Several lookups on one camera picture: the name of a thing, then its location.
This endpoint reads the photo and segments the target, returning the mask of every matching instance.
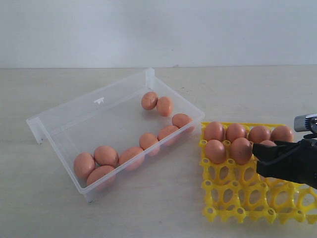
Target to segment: white wall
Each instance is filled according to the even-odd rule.
[[[0,0],[0,67],[317,64],[316,0]]]

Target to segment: brown egg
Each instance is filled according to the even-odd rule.
[[[214,164],[221,164],[226,161],[226,149],[218,140],[210,140],[205,147],[206,157]]]
[[[138,154],[142,153],[143,149],[140,147],[131,147],[124,151],[121,156],[119,157],[119,165],[123,165],[125,162],[131,160],[133,157],[137,156]],[[131,171],[138,168],[144,161],[144,155],[142,155],[138,160],[133,162],[131,165],[125,168],[125,170]]]
[[[261,141],[269,140],[270,136],[271,131],[267,126],[257,125],[250,130],[248,139],[254,143],[260,143]]]
[[[239,137],[246,137],[247,132],[243,125],[239,123],[233,123],[228,126],[226,131],[226,140],[233,142],[235,139]]]
[[[191,123],[192,121],[193,119],[190,116],[183,113],[175,114],[172,117],[172,124],[178,128],[182,128],[183,126],[187,125],[188,123]],[[191,126],[187,130],[185,130],[185,132],[192,132],[194,129],[195,126]]]
[[[142,97],[141,105],[145,110],[152,110],[157,105],[158,99],[155,92],[148,92]]]
[[[117,166],[119,158],[117,151],[107,145],[99,146],[94,152],[94,157],[100,166],[110,165],[112,167]]]
[[[81,179],[87,179],[96,168],[94,157],[87,152],[79,154],[74,161],[74,172]]]
[[[252,156],[252,144],[246,138],[235,139],[230,146],[230,157],[239,165],[245,165]]]
[[[157,110],[163,117],[168,117],[173,113],[174,104],[171,98],[161,97],[158,99]]]
[[[168,126],[162,128],[158,133],[158,140],[163,140],[165,137],[171,135],[172,133],[174,133],[177,130],[178,130],[178,127],[176,127],[174,125],[168,125]],[[178,136],[171,138],[167,142],[165,142],[164,145],[166,145],[166,146],[172,145],[176,142],[177,139],[178,139]]]
[[[210,140],[224,140],[224,127],[218,121],[213,121],[209,123],[204,131],[204,139],[206,141]]]
[[[260,144],[267,145],[267,146],[276,146],[276,144],[273,141],[270,141],[270,140],[264,140]]]
[[[294,132],[291,128],[285,125],[281,125],[276,127],[271,134],[271,141],[282,140],[293,142],[294,140]]]
[[[144,133],[140,137],[139,144],[140,144],[140,147],[143,150],[146,150],[147,148],[149,148],[149,147],[155,145],[156,143],[158,143],[158,141],[159,140],[157,139],[157,137],[154,134],[152,134],[152,133]],[[157,155],[158,152],[159,152],[159,147],[155,148],[148,155],[154,156],[154,155]]]
[[[109,165],[104,165],[96,168],[92,173],[88,176],[87,179],[87,186],[93,184],[97,180],[101,179],[103,176],[109,174],[111,171],[114,170],[114,167]],[[115,179],[115,175],[104,181],[102,184],[98,186],[99,189],[104,188],[105,186],[113,183]]]

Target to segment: yellow plastic egg holder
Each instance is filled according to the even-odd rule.
[[[225,129],[233,122],[222,122]],[[281,224],[294,218],[298,222],[317,222],[317,195],[314,189],[302,184],[276,178],[264,178],[256,173],[257,159],[252,155],[249,163],[238,165],[228,157],[230,141],[223,141],[227,160],[214,164],[205,157],[204,130],[209,122],[202,123],[199,146],[202,148],[200,165],[203,167],[202,187],[206,192],[205,215],[210,222],[220,216],[223,222],[235,217],[238,223],[246,217],[256,221],[265,217],[269,223],[278,218]],[[240,123],[246,131],[257,125],[273,130],[282,124]]]

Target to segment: clear plastic container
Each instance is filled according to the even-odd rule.
[[[141,107],[141,98],[148,91],[155,91],[159,97],[169,96],[174,102],[173,114],[162,117],[156,109],[144,110]],[[98,146],[108,145],[115,148],[120,155],[129,147],[139,146],[139,138],[143,133],[157,135],[164,126],[171,125],[171,118],[177,113],[185,113],[193,121],[89,186],[75,175],[74,159],[81,152],[93,154]],[[149,68],[31,117],[27,119],[27,123],[39,144],[46,138],[49,140],[79,193],[91,202],[107,190],[109,186],[103,184],[106,185],[112,176],[116,176],[115,183],[111,185],[115,187],[116,183],[129,179],[141,167],[150,166],[151,163],[147,163],[147,160],[164,156],[164,151],[200,133],[200,123],[204,116],[200,109],[156,78],[154,69]],[[195,130],[186,133],[185,130],[193,125]],[[174,145],[163,145],[175,137],[178,140]],[[148,156],[158,146],[161,147],[160,152],[154,157]],[[145,156],[145,161],[140,168],[134,171],[124,170],[142,156]]]

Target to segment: yellow egg tray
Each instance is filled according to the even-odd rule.
[[[233,122],[222,122],[224,128]],[[229,158],[230,141],[223,141],[227,160],[214,164],[205,157],[204,130],[209,122],[202,123],[199,146],[202,148],[200,165],[203,167],[202,187],[206,192],[205,215],[210,222],[220,216],[223,222],[235,217],[238,223],[249,217],[256,221],[262,217],[269,223],[279,219],[285,224],[289,219],[298,222],[317,222],[316,190],[298,183],[276,178],[264,178],[256,173],[257,158],[252,155],[249,163],[238,165]],[[240,123],[246,131],[256,125],[268,126],[271,130],[282,124]]]

